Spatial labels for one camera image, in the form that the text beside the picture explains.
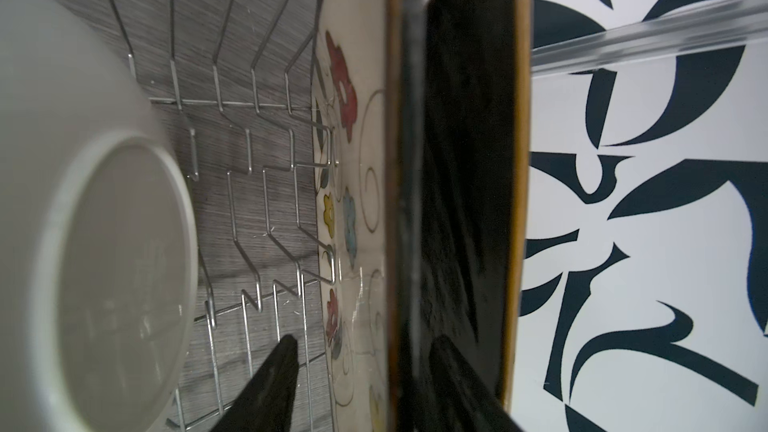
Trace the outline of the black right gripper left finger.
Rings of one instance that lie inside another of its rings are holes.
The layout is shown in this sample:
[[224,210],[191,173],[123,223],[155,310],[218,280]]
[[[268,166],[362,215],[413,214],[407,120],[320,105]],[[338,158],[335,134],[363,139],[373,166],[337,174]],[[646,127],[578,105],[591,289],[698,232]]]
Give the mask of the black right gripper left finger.
[[212,431],[289,431],[298,372],[298,343],[287,334]]

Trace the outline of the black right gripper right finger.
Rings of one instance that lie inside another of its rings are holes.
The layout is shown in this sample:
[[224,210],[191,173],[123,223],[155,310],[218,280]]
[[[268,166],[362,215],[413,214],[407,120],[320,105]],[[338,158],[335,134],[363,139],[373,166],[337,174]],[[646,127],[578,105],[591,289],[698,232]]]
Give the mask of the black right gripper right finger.
[[447,336],[433,341],[429,367],[440,431],[521,431]]

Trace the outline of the square floral plate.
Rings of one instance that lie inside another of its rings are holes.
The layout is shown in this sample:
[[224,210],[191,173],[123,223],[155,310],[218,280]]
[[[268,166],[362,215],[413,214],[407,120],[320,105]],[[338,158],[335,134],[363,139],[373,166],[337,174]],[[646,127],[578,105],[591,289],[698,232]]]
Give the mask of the square floral plate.
[[313,46],[319,271],[338,431],[387,427],[385,2],[320,0]]

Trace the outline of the black plate orange rim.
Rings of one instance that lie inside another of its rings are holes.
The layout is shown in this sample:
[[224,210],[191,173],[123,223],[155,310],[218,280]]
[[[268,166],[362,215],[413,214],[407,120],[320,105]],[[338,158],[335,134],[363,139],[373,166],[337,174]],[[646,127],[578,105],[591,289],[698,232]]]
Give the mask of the black plate orange rim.
[[437,431],[447,336],[509,415],[528,204],[532,0],[386,0],[387,428]]

